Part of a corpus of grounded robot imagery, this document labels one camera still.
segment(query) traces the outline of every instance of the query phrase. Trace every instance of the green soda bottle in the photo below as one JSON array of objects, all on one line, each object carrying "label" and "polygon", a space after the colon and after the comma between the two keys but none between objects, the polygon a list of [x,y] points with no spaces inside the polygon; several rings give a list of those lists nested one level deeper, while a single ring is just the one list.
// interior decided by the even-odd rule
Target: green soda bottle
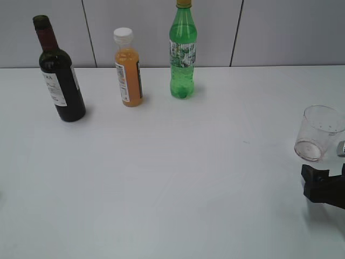
[{"label": "green soda bottle", "polygon": [[170,29],[171,95],[185,99],[194,91],[194,63],[197,31],[191,0],[177,0],[177,13]]}]

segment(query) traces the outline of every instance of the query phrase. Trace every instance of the bottle cap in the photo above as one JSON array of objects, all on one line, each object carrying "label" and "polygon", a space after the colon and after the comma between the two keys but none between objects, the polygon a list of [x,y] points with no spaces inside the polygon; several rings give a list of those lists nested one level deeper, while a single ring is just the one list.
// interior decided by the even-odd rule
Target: bottle cap
[{"label": "bottle cap", "polygon": [[47,15],[37,15],[32,20],[36,30],[44,30],[52,26]]},{"label": "bottle cap", "polygon": [[192,6],[192,0],[177,0],[178,8],[191,8]]},{"label": "bottle cap", "polygon": [[114,31],[114,40],[117,44],[129,44],[133,38],[133,31],[130,28],[118,28]]}]

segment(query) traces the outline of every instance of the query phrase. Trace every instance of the bottle label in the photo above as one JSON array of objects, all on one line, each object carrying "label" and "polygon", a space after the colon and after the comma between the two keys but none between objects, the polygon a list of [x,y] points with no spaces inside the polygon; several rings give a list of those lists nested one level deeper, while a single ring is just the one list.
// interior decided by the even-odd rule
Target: bottle label
[{"label": "bottle label", "polygon": [[140,64],[139,64],[139,61],[136,63],[136,68],[138,70],[139,91],[140,91],[140,99],[141,99],[142,98],[142,88],[141,88],[141,75],[140,75]]},{"label": "bottle label", "polygon": [[170,64],[177,67],[194,66],[196,44],[179,44],[170,40]]},{"label": "bottle label", "polygon": [[76,86],[77,90],[79,90],[80,88],[79,88],[77,76],[75,75],[75,71],[74,71],[73,65],[71,65],[71,71],[72,71],[72,75],[73,75],[75,86]]},{"label": "bottle label", "polygon": [[118,71],[118,79],[120,83],[120,91],[121,91],[122,100],[126,102],[130,102],[125,67],[118,63],[115,63],[115,65]]},{"label": "bottle label", "polygon": [[63,91],[61,90],[58,77],[54,73],[45,73],[42,71],[45,83],[48,86],[50,95],[57,106],[67,106]]}]

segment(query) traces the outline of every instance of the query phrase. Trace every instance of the clear plastic cup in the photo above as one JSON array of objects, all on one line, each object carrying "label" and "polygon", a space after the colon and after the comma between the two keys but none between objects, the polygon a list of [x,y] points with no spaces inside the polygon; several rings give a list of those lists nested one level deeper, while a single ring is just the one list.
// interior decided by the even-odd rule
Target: clear plastic cup
[{"label": "clear plastic cup", "polygon": [[295,143],[295,152],[308,161],[320,160],[329,145],[345,131],[345,117],[327,106],[306,108]]}]

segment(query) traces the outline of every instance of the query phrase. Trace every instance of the red wine bottle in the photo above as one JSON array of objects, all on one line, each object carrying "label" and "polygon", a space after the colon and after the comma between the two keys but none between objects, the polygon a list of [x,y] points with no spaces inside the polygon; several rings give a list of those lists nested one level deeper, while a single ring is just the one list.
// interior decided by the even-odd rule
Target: red wine bottle
[{"label": "red wine bottle", "polygon": [[79,120],[85,115],[85,105],[71,58],[59,48],[47,16],[35,16],[33,24],[43,49],[39,66],[55,107],[63,121]]}]

